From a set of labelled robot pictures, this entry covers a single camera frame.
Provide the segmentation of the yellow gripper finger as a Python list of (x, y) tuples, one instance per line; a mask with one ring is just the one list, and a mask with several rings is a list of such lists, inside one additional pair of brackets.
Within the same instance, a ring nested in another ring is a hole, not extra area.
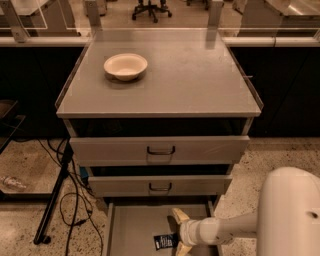
[(190, 219), (190, 217), (180, 208), (173, 208), (172, 213), (178, 224), (182, 224), (184, 221), (187, 221)]
[(186, 256), (191, 251), (191, 249), (191, 246), (187, 246), (182, 242), (179, 242), (176, 248), (175, 256)]

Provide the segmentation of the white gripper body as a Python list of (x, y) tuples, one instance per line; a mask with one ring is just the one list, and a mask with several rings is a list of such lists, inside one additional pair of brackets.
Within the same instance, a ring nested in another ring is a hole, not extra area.
[(214, 245), (218, 242), (220, 221), (217, 218), (188, 219), (180, 224), (180, 239), (184, 245)]

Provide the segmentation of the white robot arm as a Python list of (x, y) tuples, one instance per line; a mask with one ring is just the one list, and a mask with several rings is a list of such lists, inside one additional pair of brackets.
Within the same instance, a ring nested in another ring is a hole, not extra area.
[(176, 256), (186, 256), (197, 245), (251, 237), (257, 239), (257, 256), (320, 256), (320, 179), (302, 169), (271, 171), (255, 213), (194, 220), (179, 208), (172, 212), (180, 234)]

